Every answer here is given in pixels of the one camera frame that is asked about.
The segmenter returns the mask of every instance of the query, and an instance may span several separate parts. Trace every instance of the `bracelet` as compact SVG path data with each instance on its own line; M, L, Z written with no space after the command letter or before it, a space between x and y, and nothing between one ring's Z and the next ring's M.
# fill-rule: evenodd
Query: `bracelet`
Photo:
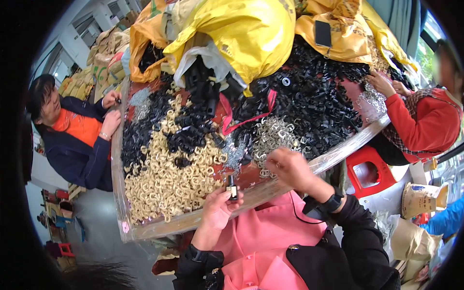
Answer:
M109 137L108 135L106 135L106 133L104 133L104 132L100 132L100 135L103 135L103 137L108 138L109 140L111 140L111 137Z

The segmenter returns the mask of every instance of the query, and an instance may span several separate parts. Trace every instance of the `mobile phone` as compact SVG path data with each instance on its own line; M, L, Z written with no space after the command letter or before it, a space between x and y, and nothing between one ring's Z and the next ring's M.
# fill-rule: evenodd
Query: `mobile phone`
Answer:
M316 45L332 47L329 23L316 20L315 31Z

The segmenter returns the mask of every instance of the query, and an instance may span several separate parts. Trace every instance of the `concrete floor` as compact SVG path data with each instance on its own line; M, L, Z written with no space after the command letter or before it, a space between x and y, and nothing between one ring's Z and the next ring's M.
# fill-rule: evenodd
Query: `concrete floor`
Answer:
M388 209L392 214L399 213L401 193L404 185L411 180L409 171L401 181L391 188L360 200L372 212ZM116 208L113 193L98 189L80 194L74 203L74 212L82 220L86 229L87 241L81 242L74 224L67 226L67 236L78 262L123 262L128 272L136 277L138 289L173 289L174 276L155 276L151 268L158 252L150 242L131 242L123 244L117 226ZM343 237L340 227L335 228L339 241Z

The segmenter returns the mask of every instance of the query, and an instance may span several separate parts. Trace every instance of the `hair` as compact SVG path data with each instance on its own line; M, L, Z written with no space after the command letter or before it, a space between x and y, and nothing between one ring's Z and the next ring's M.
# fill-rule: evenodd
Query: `hair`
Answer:
M447 58L449 58L449 60L451 61L452 65L453 65L453 69L454 69L454 73L458 73L461 77L464 77L463 76L463 72L462 70L459 68L459 63L458 63L458 60L456 59L456 57L454 56L454 53L453 53L453 50L450 46L450 44L448 43L448 41L446 41L445 39L439 39L437 40L437 50L435 51L435 53L441 57L443 54L447 56ZM464 81L463 81L463 84L461 86L461 102L464 101Z
M65 270L63 279L72 289L134 290L135 278L124 272L123 263L79 263Z
M55 88L55 78L51 74L43 74L33 80L28 91L26 111L31 114L31 121L40 135L47 129L46 125L36 124L42 112L42 106L50 99Z

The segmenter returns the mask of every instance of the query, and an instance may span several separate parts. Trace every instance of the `red sweater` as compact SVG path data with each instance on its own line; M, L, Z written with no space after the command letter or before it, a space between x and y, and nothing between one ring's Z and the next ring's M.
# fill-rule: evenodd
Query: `red sweater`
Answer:
M448 102L462 104L447 90L437 89L435 96ZM417 103L417 120L414 120L403 100L394 94L385 101L387 114L404 145L411 151L432 151L435 153L419 153L419 158L430 158L438 155L453 145L461 129L460 116L452 105L432 97L425 97ZM416 163L417 157L403 152L405 158Z

